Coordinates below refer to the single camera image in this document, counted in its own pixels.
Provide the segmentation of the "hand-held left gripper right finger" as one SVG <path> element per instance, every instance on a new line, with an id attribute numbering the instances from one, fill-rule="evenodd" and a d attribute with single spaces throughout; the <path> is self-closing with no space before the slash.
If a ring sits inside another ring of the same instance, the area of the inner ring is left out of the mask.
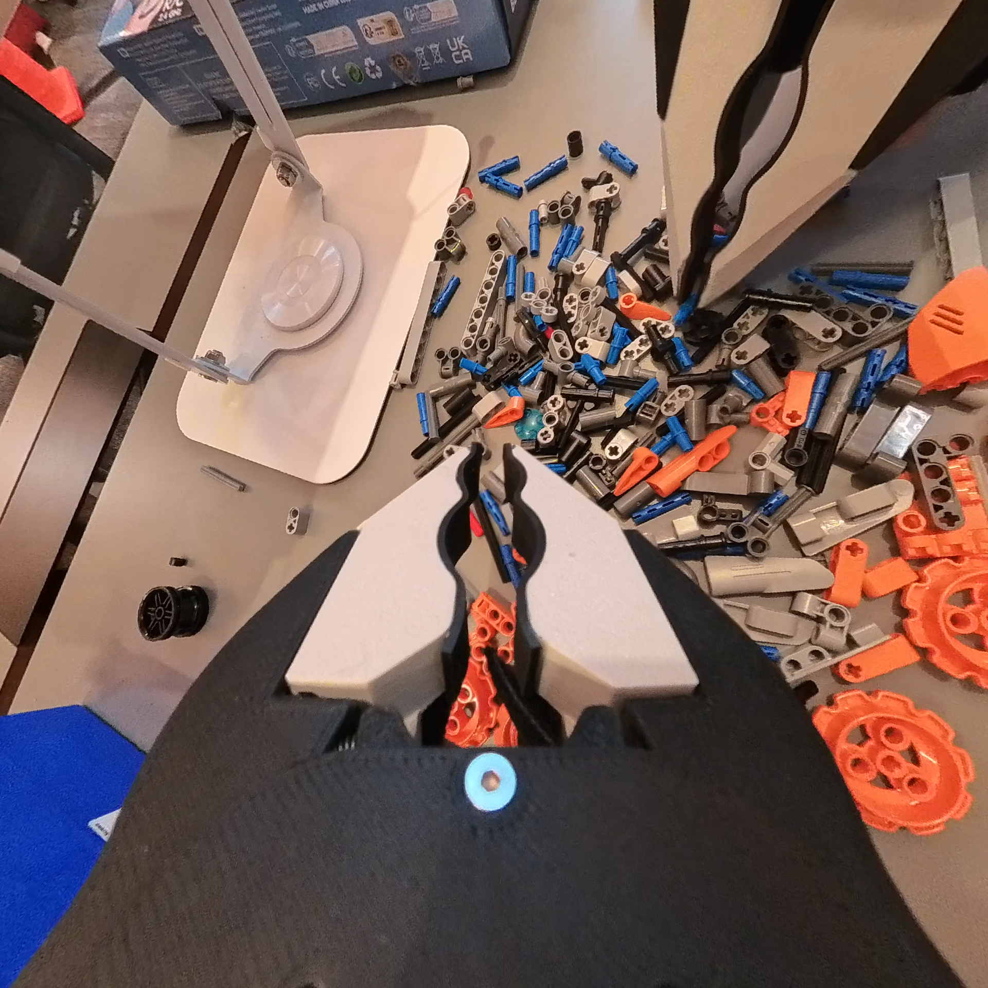
<path id="1" fill-rule="evenodd" d="M 698 673 L 644 562 L 662 556 L 519 446 L 502 457 L 516 589 L 504 698 L 525 743 L 557 743 L 587 709 L 688 696 Z"/>

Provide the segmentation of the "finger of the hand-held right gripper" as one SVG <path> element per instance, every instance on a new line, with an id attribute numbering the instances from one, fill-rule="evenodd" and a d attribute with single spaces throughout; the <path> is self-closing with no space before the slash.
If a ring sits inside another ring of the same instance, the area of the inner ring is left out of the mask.
<path id="1" fill-rule="evenodd" d="M 852 179 L 852 162 L 958 1 L 839 1 L 811 46 L 795 128 L 747 190 L 699 303 L 716 301 Z"/>
<path id="2" fill-rule="evenodd" d="M 749 198 L 806 101 L 824 1 L 656 2 L 657 103 L 677 299 L 713 301 L 740 280 L 714 270 L 754 233 Z"/>

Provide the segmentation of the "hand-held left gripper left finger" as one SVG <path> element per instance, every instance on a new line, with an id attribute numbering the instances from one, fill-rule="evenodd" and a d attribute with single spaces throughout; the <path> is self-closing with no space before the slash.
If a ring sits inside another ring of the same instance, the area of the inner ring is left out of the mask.
<path id="1" fill-rule="evenodd" d="M 294 695 L 390 710 L 424 744 L 445 743 L 469 654 L 455 563 L 481 455 L 454 452 L 360 525 L 286 673 Z"/>

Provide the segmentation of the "pile of small building pieces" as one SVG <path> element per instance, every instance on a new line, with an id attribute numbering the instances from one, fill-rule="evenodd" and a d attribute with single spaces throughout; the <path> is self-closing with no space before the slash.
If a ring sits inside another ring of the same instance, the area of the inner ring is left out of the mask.
<path id="1" fill-rule="evenodd" d="M 665 216 L 607 242 L 638 171 L 606 165 L 506 218 L 439 382 L 417 394 L 416 476 L 486 431 L 517 444 L 657 545 L 797 684 L 860 684 L 921 659 L 986 688 L 986 438 L 921 394 L 903 297 L 914 263 L 796 268 L 727 312 L 677 306 Z"/>

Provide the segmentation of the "long light grey beam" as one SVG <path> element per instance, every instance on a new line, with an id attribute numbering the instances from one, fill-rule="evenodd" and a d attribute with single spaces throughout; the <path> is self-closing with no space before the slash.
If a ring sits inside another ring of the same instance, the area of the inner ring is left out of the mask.
<path id="1" fill-rule="evenodd" d="M 932 203 L 934 244 L 951 280 L 984 265 L 980 232 L 968 173 L 938 178 Z"/>

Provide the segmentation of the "small black wheel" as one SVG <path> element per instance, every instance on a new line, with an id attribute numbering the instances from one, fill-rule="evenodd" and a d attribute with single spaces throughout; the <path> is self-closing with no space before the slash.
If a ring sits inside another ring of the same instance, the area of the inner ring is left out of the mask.
<path id="1" fill-rule="evenodd" d="M 209 600 L 203 587 L 159 586 L 142 598 L 137 611 L 137 627 L 148 641 L 190 637 L 204 628 L 208 612 Z"/>

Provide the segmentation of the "orange curved panel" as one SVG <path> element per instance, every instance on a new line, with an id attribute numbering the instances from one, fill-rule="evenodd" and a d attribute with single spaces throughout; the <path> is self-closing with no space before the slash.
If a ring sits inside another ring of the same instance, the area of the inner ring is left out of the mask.
<path id="1" fill-rule="evenodd" d="M 912 320 L 908 358 L 921 394 L 987 380 L 987 270 L 962 272 Z"/>

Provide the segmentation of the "long grey holed beam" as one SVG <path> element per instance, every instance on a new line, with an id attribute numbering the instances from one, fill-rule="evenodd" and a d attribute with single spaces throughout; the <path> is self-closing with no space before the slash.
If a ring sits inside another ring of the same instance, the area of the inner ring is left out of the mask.
<path id="1" fill-rule="evenodd" d="M 426 268 L 426 277 L 416 305 L 405 346 L 392 375 L 390 387 L 404 389 L 416 384 L 427 347 L 432 309 L 444 285 L 447 265 L 432 261 Z"/>

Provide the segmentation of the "group of orange gear wheels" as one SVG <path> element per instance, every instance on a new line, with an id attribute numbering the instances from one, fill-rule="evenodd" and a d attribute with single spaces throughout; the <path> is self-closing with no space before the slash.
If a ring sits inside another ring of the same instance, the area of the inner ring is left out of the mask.
<path id="1" fill-rule="evenodd" d="M 516 726 L 496 698 L 487 653 L 512 664 L 516 607 L 487 592 L 467 600 L 470 658 L 446 740 L 461 748 L 513 748 L 519 743 Z M 969 811 L 973 762 L 957 744 L 955 730 L 932 710 L 891 691 L 846 690 L 810 716 L 872 828 L 929 836 Z"/>

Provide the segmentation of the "white book stand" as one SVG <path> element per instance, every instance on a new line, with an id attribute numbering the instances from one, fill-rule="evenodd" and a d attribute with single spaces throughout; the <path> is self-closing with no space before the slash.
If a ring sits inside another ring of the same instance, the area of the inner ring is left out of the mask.
<path id="1" fill-rule="evenodd" d="M 364 459 L 469 162 L 449 126 L 296 139 L 229 2 L 192 2 L 270 151 L 189 357 L 2 252 L 2 274 L 187 373 L 187 438 L 317 484 Z"/>

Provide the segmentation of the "blue robot kit box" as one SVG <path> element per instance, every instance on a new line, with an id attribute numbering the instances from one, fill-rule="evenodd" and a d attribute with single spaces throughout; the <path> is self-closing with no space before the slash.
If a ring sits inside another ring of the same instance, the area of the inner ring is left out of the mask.
<path id="1" fill-rule="evenodd" d="M 529 1 L 238 1 L 285 109 L 509 65 Z M 114 2 L 99 48 L 171 125 L 249 114 L 189 2 Z"/>

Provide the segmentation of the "blue plastic bin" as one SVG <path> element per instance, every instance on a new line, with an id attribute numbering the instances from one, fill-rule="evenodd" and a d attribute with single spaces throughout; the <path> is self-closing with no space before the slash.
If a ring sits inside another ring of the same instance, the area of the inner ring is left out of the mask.
<path id="1" fill-rule="evenodd" d="M 2 716 L 2 986 L 81 889 L 144 759 L 80 705 Z"/>

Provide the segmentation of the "red plastic object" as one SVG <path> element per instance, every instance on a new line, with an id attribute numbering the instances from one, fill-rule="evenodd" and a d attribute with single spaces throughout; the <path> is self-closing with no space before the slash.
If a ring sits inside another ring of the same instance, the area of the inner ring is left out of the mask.
<path id="1" fill-rule="evenodd" d="M 1 75 L 68 126 L 84 117 L 76 82 L 63 66 L 47 69 L 17 45 L 1 39 Z"/>

